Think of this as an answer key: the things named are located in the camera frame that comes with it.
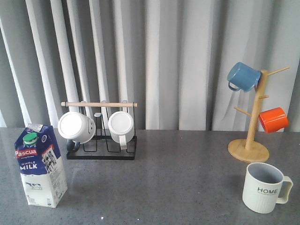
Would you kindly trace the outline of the Pascual whole milk carton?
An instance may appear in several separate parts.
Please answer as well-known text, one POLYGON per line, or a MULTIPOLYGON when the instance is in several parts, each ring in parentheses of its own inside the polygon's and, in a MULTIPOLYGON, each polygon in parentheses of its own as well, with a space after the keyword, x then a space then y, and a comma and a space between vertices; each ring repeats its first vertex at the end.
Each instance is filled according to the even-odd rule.
POLYGON ((28 204, 57 207, 68 187, 53 126, 28 124, 15 142, 15 156, 28 204))

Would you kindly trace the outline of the cream HOME mug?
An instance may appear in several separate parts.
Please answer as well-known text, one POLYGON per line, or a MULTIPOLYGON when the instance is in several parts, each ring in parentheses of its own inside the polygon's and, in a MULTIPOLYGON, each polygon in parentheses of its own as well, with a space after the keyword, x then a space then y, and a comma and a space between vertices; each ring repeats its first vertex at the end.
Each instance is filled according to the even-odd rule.
POLYGON ((288 202, 293 181, 276 167, 262 162, 250 163, 242 193, 244 204, 254 212, 271 213, 276 204, 288 202))

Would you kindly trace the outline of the white ribbed mug on rack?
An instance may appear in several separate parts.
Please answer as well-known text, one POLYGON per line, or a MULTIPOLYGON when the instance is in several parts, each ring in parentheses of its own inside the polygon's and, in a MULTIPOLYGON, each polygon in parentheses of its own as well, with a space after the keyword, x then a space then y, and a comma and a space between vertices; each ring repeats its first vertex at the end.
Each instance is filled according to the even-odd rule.
POLYGON ((127 149, 127 143, 134 136, 133 117, 123 111, 113 113, 108 120, 111 138, 120 145, 121 150, 127 149))

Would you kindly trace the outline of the grey white curtain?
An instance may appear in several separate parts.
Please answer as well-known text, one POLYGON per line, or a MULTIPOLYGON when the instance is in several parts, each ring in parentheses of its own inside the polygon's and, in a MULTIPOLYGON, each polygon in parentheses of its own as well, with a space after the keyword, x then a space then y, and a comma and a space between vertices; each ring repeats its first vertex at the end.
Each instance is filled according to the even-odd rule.
POLYGON ((0 125, 56 126, 62 101, 135 102, 138 129, 245 131, 254 91, 233 92, 236 62, 287 71, 262 109, 300 129, 297 0, 3 0, 0 125))

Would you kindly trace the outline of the white smooth mug on rack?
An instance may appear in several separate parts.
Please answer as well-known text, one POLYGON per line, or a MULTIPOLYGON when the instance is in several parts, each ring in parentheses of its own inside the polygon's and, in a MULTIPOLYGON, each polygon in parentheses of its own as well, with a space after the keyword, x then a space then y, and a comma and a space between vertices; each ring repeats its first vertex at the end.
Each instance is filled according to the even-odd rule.
POLYGON ((79 112, 67 112, 59 119, 58 132, 67 139, 67 150, 76 152, 80 144, 87 143, 95 135, 96 124, 79 112))

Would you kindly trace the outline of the blue enamel mug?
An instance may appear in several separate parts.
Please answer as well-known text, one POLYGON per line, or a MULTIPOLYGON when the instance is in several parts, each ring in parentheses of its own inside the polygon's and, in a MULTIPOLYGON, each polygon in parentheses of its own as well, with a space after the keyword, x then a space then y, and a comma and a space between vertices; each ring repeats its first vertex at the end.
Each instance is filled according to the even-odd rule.
POLYGON ((260 71, 238 62, 232 67, 227 76, 228 87, 232 91, 243 90, 249 92, 258 84, 260 78, 260 71))

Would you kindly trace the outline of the wooden mug tree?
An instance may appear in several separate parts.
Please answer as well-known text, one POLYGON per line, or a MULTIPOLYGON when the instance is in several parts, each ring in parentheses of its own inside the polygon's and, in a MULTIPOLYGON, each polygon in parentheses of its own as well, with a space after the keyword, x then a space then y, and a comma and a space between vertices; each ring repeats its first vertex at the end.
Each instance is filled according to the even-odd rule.
POLYGON ((267 70, 261 71, 261 78, 255 87, 255 98, 253 101, 253 108, 251 113, 235 107, 236 110, 250 116, 247 138, 236 139, 228 144, 229 153, 236 159, 247 163, 266 162, 268 160, 269 151, 267 150, 267 148, 255 141, 255 132, 257 128, 258 117, 261 111, 262 100, 269 97, 268 95, 264 94, 268 76, 287 70, 289 68, 290 67, 287 66, 273 72, 269 72, 267 70))

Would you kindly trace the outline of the orange enamel mug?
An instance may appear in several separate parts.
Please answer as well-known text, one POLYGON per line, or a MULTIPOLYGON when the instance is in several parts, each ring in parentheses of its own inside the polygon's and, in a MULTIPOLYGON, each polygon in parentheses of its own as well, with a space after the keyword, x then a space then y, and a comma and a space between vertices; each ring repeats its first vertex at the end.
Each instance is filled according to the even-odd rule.
POLYGON ((260 123, 266 133, 277 132, 289 126, 289 120, 281 107, 259 113, 260 123))

